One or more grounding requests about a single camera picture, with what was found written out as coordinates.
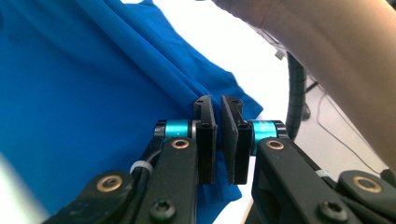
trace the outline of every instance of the blue shirt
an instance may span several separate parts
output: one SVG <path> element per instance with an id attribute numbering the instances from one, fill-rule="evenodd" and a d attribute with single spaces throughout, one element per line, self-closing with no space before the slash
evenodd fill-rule
<path id="1" fill-rule="evenodd" d="M 208 94 L 217 123 L 222 94 L 246 119 L 262 111 L 150 1 L 0 1 L 0 150 L 50 214 L 95 175 L 129 170 L 158 119 L 192 119 Z M 217 168 L 199 186 L 198 223 L 240 197 L 221 152 Z"/>

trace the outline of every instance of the white cable tie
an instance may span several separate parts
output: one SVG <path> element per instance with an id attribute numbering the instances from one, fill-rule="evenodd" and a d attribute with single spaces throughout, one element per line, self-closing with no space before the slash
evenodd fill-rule
<path id="1" fill-rule="evenodd" d="M 329 178 L 332 178 L 332 175 L 325 170 L 317 170 L 316 173 L 320 178 L 326 177 L 326 176 L 328 176 Z"/>
<path id="2" fill-rule="evenodd" d="M 149 175 L 152 175 L 152 172 L 154 171 L 154 168 L 152 167 L 152 165 L 148 162 L 148 161 L 136 161 L 132 166 L 131 166 L 131 171 L 130 173 L 132 173 L 132 171 L 134 170 L 134 168 L 136 167 L 142 167 L 142 168 L 146 168 L 149 171 Z"/>

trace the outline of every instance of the blue cloth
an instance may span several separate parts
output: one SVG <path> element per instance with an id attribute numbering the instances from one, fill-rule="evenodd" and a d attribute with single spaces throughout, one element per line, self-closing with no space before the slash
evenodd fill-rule
<path id="1" fill-rule="evenodd" d="M 128 170 L 158 119 L 192 119 L 212 95 L 262 108 L 173 30 L 150 1 L 0 0 L 0 150 L 53 214 L 103 171 Z M 240 197 L 221 153 L 198 222 Z"/>

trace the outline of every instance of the skin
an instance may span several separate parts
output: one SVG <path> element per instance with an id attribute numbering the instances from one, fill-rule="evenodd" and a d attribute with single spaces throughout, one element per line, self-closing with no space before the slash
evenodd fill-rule
<path id="1" fill-rule="evenodd" d="M 280 41 L 396 173 L 396 12 L 386 1 L 215 4 Z"/>

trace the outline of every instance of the blue fabric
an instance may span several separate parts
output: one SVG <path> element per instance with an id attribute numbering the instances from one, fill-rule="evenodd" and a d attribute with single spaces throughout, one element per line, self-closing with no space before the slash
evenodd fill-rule
<path id="1" fill-rule="evenodd" d="M 0 150 L 53 214 L 103 171 L 128 170 L 158 119 L 192 119 L 212 95 L 262 108 L 173 30 L 150 1 L 0 0 Z M 240 197 L 218 153 L 198 222 Z"/>

